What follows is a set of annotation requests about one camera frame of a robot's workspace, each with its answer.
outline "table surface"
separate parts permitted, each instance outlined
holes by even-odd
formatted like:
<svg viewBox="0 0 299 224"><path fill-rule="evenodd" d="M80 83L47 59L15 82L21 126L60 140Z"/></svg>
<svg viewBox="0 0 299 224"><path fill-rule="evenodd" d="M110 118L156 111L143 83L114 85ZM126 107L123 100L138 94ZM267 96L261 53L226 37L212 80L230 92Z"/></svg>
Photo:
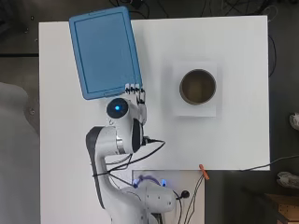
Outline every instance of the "table surface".
<svg viewBox="0 0 299 224"><path fill-rule="evenodd" d="M267 18L132 25L147 91L145 133L166 145L125 175L131 170L197 170L199 163L210 170L268 163ZM217 63L221 97L216 118L177 118L167 111L165 96L175 61ZM68 22L39 24L39 83L42 223L98 223L85 135L95 125L107 125L107 99L83 99ZM155 147L143 147L135 156Z"/></svg>

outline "black cable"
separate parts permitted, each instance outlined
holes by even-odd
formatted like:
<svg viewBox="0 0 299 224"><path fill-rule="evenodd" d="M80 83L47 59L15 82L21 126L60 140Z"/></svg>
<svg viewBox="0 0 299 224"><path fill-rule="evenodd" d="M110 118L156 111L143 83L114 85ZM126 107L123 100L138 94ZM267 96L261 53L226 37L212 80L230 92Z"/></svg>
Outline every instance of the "black cable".
<svg viewBox="0 0 299 224"><path fill-rule="evenodd" d="M201 175L201 176L199 177L199 179L197 180L197 183L196 183L196 185L195 185L194 194L193 194L193 196L192 196L192 199L190 200L190 203L189 203L189 206L188 206L188 209L187 209L187 213L186 213L186 217L185 217L185 220L184 220L184 224L186 224L187 217L188 217L188 214L189 214L189 210L190 210L190 208L191 208L191 204L192 204L192 202L193 202L193 200L194 200L194 196L196 196L195 192L198 190L198 188L197 188L197 187L199 187L198 184L199 184L199 182L200 182L203 178L204 178L204 176Z"/></svg>
<svg viewBox="0 0 299 224"><path fill-rule="evenodd" d="M160 0L157 0L157 3L158 3L158 5L159 5L159 7L161 8L161 10L164 12L165 16L166 16L167 18L169 18L168 13L166 12L164 6L161 4Z"/></svg>
<svg viewBox="0 0 299 224"><path fill-rule="evenodd" d="M0 53L0 58L35 58L38 53Z"/></svg>
<svg viewBox="0 0 299 224"><path fill-rule="evenodd" d="M212 12L212 0L209 0L209 13L211 14L211 17L213 17L213 12Z"/></svg>
<svg viewBox="0 0 299 224"><path fill-rule="evenodd" d="M178 202L179 202L179 217L178 217L178 224L179 224L183 208L182 208L182 205L181 205L180 197L178 196L178 194L175 191L174 191L174 193L177 195L177 199L178 199Z"/></svg>
<svg viewBox="0 0 299 224"><path fill-rule="evenodd" d="M112 174L109 174L109 175L112 176L113 178L117 179L117 180L120 180L120 182L122 182L122 183L124 183L124 184L126 184L126 185L128 185L128 186L130 186L130 187L133 186L133 185L130 184L129 182L127 182L127 181L125 181L125 180L123 180L123 179L121 179L121 178L119 178L119 177L117 177L117 176L115 176L115 175L112 175Z"/></svg>
<svg viewBox="0 0 299 224"><path fill-rule="evenodd" d="M203 11L202 11L202 14L200 15L200 17L203 17L204 12L205 12L205 9L206 9L206 0L205 0L204 7L203 7Z"/></svg>
<svg viewBox="0 0 299 224"><path fill-rule="evenodd" d="M110 178L110 180L113 182L113 184L114 184L118 189L120 189L120 186L118 186L118 185L115 183L115 181L114 181L114 179L112 178L112 176L109 176L109 178Z"/></svg>
<svg viewBox="0 0 299 224"><path fill-rule="evenodd" d="M235 6L239 3L240 0L237 0L233 5L232 7L228 10L228 12L226 12L225 16L227 16L232 10L233 8L235 8Z"/></svg>
<svg viewBox="0 0 299 224"><path fill-rule="evenodd" d="M195 190L195 193L194 193L194 199L193 199L193 209L192 209L192 213L191 213L190 216L189 216L189 219L188 219L187 224L189 224L189 222L190 222L190 220L191 220L191 218L192 218L192 216L193 216L193 214L194 214L197 191L198 191L198 189L199 189L199 187L200 187L200 185L201 185L203 179L204 179L204 177L202 177L202 179L200 180L199 185L197 186L197 188L196 188L196 190Z"/></svg>
<svg viewBox="0 0 299 224"><path fill-rule="evenodd" d="M289 160L289 159L294 159L294 158L298 158L299 155L293 155L293 156L289 156L289 157L280 157L277 160L271 161L270 163L266 164L266 165L261 165L261 166L256 166L256 167L252 167L246 170L241 170L241 172L245 172L245 171L251 171L251 170L255 170L255 169L259 169L259 168L263 168L269 165L273 165L274 163L278 162L278 161L283 161L283 160Z"/></svg>
<svg viewBox="0 0 299 224"><path fill-rule="evenodd" d="M129 161L126 162L126 163L123 165L124 167L119 168L119 169L117 169L117 170L118 170L118 171L119 171L119 170L126 170L126 169L128 168L128 166L129 166L129 162L131 161L132 157L133 157L133 154L130 154Z"/></svg>
<svg viewBox="0 0 299 224"><path fill-rule="evenodd" d="M247 12L249 11L249 2L250 2L250 0L248 0L248 1L247 1L247 4L246 4L245 15L247 15Z"/></svg>
<svg viewBox="0 0 299 224"><path fill-rule="evenodd" d="M156 153L157 151L159 151L164 145L165 145L165 141L161 141L161 140L155 140L155 139L151 139L152 142L160 142L161 145L159 147L157 147L155 150L153 150L151 153L149 153L148 155L144 156L144 157L141 157L139 159L136 159L134 161L131 161L131 159L126 162L125 164L121 164L121 165L118 165L116 167L113 167L112 169L102 173L102 174L94 174L93 177L96 177L96 176L99 176L99 175L108 175L110 174L112 171L118 171L118 170L123 170L123 169L126 169L129 165L131 164L134 164L136 162L139 162L139 161L143 161L144 159L150 157L151 155L153 155L154 153Z"/></svg>
<svg viewBox="0 0 299 224"><path fill-rule="evenodd" d="M231 7L231 9L234 9L234 10L237 11L239 14L243 15L243 12L241 12L239 9L236 8L236 6L237 6L238 4L236 4L236 5L234 6L233 4L231 4L231 3L228 2L228 1L225 1L225 3L226 3L227 5L229 5L229 6Z"/></svg>
<svg viewBox="0 0 299 224"><path fill-rule="evenodd" d="M141 12L139 11L129 11L130 13L136 13L139 14L140 16L142 16L144 19L146 19L147 17L145 15L143 15Z"/></svg>
<svg viewBox="0 0 299 224"><path fill-rule="evenodd" d="M273 50L274 50L274 64L273 64L273 68L272 68L272 71L271 73L269 74L269 77L271 77L273 74L274 74L274 71L277 67L277 48L275 46L275 42L274 42L274 39L272 38L271 35L268 35L269 39L272 41L272 45L273 45Z"/></svg>
<svg viewBox="0 0 299 224"><path fill-rule="evenodd" d="M109 0L109 3L113 6L116 7L117 5L115 5L111 0Z"/></svg>
<svg viewBox="0 0 299 224"><path fill-rule="evenodd" d="M148 16L147 19L150 17L150 7L148 5L148 3L146 1L143 1L144 5L147 7L147 11L148 11Z"/></svg>
<svg viewBox="0 0 299 224"><path fill-rule="evenodd" d="M129 160L131 155L132 154L128 155L127 157L125 157L125 158L123 158L123 159L121 159L119 161L108 162L108 163L106 163L106 165L116 165L116 164L122 163L124 161Z"/></svg>

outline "cable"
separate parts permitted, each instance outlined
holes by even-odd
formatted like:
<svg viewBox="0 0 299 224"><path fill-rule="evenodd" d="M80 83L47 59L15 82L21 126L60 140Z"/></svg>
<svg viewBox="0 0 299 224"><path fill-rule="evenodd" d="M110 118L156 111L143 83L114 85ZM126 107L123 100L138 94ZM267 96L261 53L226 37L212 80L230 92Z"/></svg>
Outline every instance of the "cable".
<svg viewBox="0 0 299 224"><path fill-rule="evenodd" d="M202 11L202 14L200 15L200 17L203 17L204 12L205 12L205 9L206 9L206 0L205 0L204 7L203 7L203 11Z"/></svg>
<svg viewBox="0 0 299 224"><path fill-rule="evenodd" d="M247 15L247 12L249 11L249 2L250 2L250 0L248 0L248 1L247 1L247 4L246 4L245 15Z"/></svg>
<svg viewBox="0 0 299 224"><path fill-rule="evenodd" d="M211 17L213 17L213 12L212 12L212 0L209 0L209 13L211 14Z"/></svg>
<svg viewBox="0 0 299 224"><path fill-rule="evenodd" d="M148 11L148 16L147 19L150 17L150 7L148 5L148 3L146 1L143 1L144 5L147 7L147 11Z"/></svg>
<svg viewBox="0 0 299 224"><path fill-rule="evenodd" d="M268 163L266 165L261 165L261 166L252 167L252 168L249 168L249 169L246 169L246 170L241 170L241 172L256 170L256 169L259 169L259 168L263 168L263 167L266 167L266 166L273 165L274 163L276 163L278 161L289 160L289 159L294 159L294 158L298 158L298 157L299 157L299 155L293 155L293 156L289 156L289 157L280 157L277 160L271 161L270 163Z"/></svg>
<svg viewBox="0 0 299 224"><path fill-rule="evenodd" d="M109 176L109 178L110 178L110 180L113 182L113 184L114 184L118 189L120 189L120 186L118 186L118 185L115 183L114 179L113 179L111 176Z"/></svg>
<svg viewBox="0 0 299 224"><path fill-rule="evenodd" d="M180 197L178 196L178 194L174 191L174 193L177 195L177 198L178 198L178 202L179 202L179 217L178 217L178 224L180 222L180 219L181 219L181 213L182 213L182 205L181 205L181 200L180 200Z"/></svg>
<svg viewBox="0 0 299 224"><path fill-rule="evenodd" d="M120 0L122 3L126 4L126 3L130 3L130 1L125 1L125 0ZM109 3L113 6L113 7L119 7L120 6L120 3L119 3L119 0L116 0L116 4L114 4L111 0L109 0ZM147 17L145 15L143 15L141 12L139 11L129 11L130 13L136 13L136 14L139 14L140 16L142 16L144 19L147 19Z"/></svg>
<svg viewBox="0 0 299 224"><path fill-rule="evenodd" d="M202 181L203 178L204 178L204 176L201 175L201 176L199 177L199 179L198 179L196 185L195 185L194 194L193 194L192 199L191 199L191 201L190 201L190 204L189 204L189 206L188 206L188 210L187 210L187 213L186 213L186 217L185 217L184 224L186 224L187 217L188 217L188 213L189 213L189 210L190 210L190 208L191 208L191 204L192 204L192 202L193 202L193 200L194 200L194 197L196 197L196 193L197 193L198 187L199 187L200 184L202 183L201 181Z"/></svg>
<svg viewBox="0 0 299 224"><path fill-rule="evenodd" d="M111 0L109 0L109 3L110 3L113 7L116 7L116 5L115 5Z"/></svg>
<svg viewBox="0 0 299 224"><path fill-rule="evenodd" d="M125 158L123 158L123 159L121 159L119 161L108 162L108 163L106 163L106 165L116 165L116 164L122 163L124 161L129 160L129 158L130 158L131 155L132 154L128 155L127 157L125 157Z"/></svg>
<svg viewBox="0 0 299 224"><path fill-rule="evenodd" d="M273 50L274 50L274 63L273 63L273 68L272 68L272 71L271 73L269 74L269 77L271 77L274 72L275 72L275 69L277 68L277 48L275 46L275 42L274 42L274 39L272 38L271 35L268 35L269 39L272 41L272 45L273 45Z"/></svg>
<svg viewBox="0 0 299 224"><path fill-rule="evenodd" d="M239 9L236 8L236 5L234 6L233 4L229 3L228 1L225 1L225 3L227 5L229 5L231 7L231 9L234 9L235 11L237 11L239 14L243 15L243 12L241 12Z"/></svg>
<svg viewBox="0 0 299 224"><path fill-rule="evenodd" d="M159 150L165 145L165 141L156 140L156 139L151 139L151 141L152 141L152 142L160 142L161 145L160 145L159 147L157 147L155 150L153 150L151 153L149 153L148 155L146 155L146 156L144 156L144 157L141 157L141 158L139 158L139 159L136 159L136 160L134 160L134 161L129 161L129 162L127 163L127 165L131 165L131 164L134 164L134 163L136 163L136 162L143 161L144 159L150 157L152 154L154 154L154 153L156 153L157 151L159 151ZM125 166L125 165L126 165L126 164L122 164L122 165L116 166L116 167L112 168L112 169L110 170L110 172L115 171L115 170L118 170L118 169L122 168L122 167Z"/></svg>
<svg viewBox="0 0 299 224"><path fill-rule="evenodd" d="M147 17L145 15L143 15L141 12L139 11L129 11L130 13L136 13L139 14L140 16L142 16L144 19L146 19Z"/></svg>
<svg viewBox="0 0 299 224"><path fill-rule="evenodd" d="M124 184L126 184L126 185L128 185L128 186L130 186L130 187L133 186L133 185L130 184L129 182L127 182L127 181L125 181L125 180L123 180L123 179L121 179L121 178L119 178L119 177L117 177L117 176L115 176L115 175L112 175L112 174L109 174L109 175L111 175L113 178L115 178L115 179L117 179L117 180L120 180L120 182L122 182L122 183L124 183Z"/></svg>
<svg viewBox="0 0 299 224"><path fill-rule="evenodd" d="M196 189L196 191L195 191L195 193L194 193L193 210L192 210L192 213L191 213L190 216L189 216L189 219L188 219L187 224L189 224L189 222L190 222L190 220L191 220L191 218L192 218L192 216L193 216L193 214L194 214L197 191L198 191L200 185L202 184L203 179L204 179L204 177L202 177L202 179L200 180L200 183L199 183L199 185L198 185L198 187L197 187L197 189Z"/></svg>
<svg viewBox="0 0 299 224"><path fill-rule="evenodd" d="M167 18L169 18L168 13L166 12L164 6L161 4L160 0L157 0L157 3L158 3L158 5L159 5L159 7L161 8L161 10L164 12L165 16L166 16Z"/></svg>
<svg viewBox="0 0 299 224"><path fill-rule="evenodd" d="M144 156L144 157L141 157L139 159L136 159L134 161L131 161L131 158L128 162L126 162L125 164L121 164L121 165L118 165L116 167L113 167L112 169L102 173L102 174L94 174L93 177L96 177L96 176L99 176L99 175L108 175L110 174L112 171L118 171L118 170L123 170L123 169L126 169L129 165L131 164L134 164L136 162L139 162L139 161L143 161L144 159L150 157L151 155L153 155L154 153L156 153L157 151L159 151L164 145L165 145L165 141L161 141L161 140L156 140L156 139L150 139L152 142L160 142L161 145L159 147L157 147L155 150L153 150L151 153L149 153L148 155Z"/></svg>
<svg viewBox="0 0 299 224"><path fill-rule="evenodd" d="M269 15L271 14L271 9L270 8L274 8L275 9L275 15L271 19L268 19L268 22L273 21L273 19L278 15L278 8L276 6L271 5L271 6L265 8L263 10L263 13L265 13L266 10L269 10L269 13L265 14L267 17L269 17Z"/></svg>
<svg viewBox="0 0 299 224"><path fill-rule="evenodd" d="M235 8L235 6L239 3L239 1L240 1L240 0L237 0L237 1L232 5L232 7L228 10L228 12L225 13L225 16L227 16L227 15L232 11L232 9Z"/></svg>
<svg viewBox="0 0 299 224"><path fill-rule="evenodd" d="M0 58L34 58L38 53L0 53Z"/></svg>

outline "gray floor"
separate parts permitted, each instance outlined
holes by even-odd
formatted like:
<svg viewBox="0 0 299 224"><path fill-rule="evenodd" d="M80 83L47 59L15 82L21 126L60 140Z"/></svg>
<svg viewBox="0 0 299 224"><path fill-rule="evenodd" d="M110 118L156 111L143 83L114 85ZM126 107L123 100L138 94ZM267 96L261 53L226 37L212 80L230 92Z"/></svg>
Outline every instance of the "gray floor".
<svg viewBox="0 0 299 224"><path fill-rule="evenodd" d="M259 0L250 3L254 10ZM156 0L148 0L150 17L164 18ZM204 1L162 0L171 18L199 17ZM88 11L110 7L108 0L58 1L58 0L15 0L21 20L28 26L27 34L11 30L0 37L0 53L38 52L37 26L39 21L67 21L69 17ZM239 7L244 10L246 4ZM271 161L282 156L299 154L299 132L293 130L288 116L299 112L299 6L288 2L276 4L278 15L269 22L269 34L274 38L277 53L277 69L269 78L270 92L270 146ZM212 14L220 16L221 0L212 0ZM210 16L206 7L204 16ZM133 19L141 19L134 14ZM272 46L269 48L270 64L273 60ZM23 87L28 95L26 118L39 133L38 111L38 58L0 59L0 81ZM297 159L282 161L272 166L271 172L210 171L206 182L206 223L276 223L242 189L257 192L298 195L299 190L284 189L276 182L279 171L299 175Z"/></svg>

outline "blue light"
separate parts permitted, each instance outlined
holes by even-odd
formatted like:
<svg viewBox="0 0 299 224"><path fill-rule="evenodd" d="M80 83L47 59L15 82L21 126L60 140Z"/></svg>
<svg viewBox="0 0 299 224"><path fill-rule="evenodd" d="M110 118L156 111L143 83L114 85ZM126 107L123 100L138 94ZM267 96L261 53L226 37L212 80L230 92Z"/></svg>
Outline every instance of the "blue light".
<svg viewBox="0 0 299 224"><path fill-rule="evenodd" d="M162 185L163 187L166 187L166 180L165 180L165 179L162 179L162 181L161 181L161 185Z"/></svg>

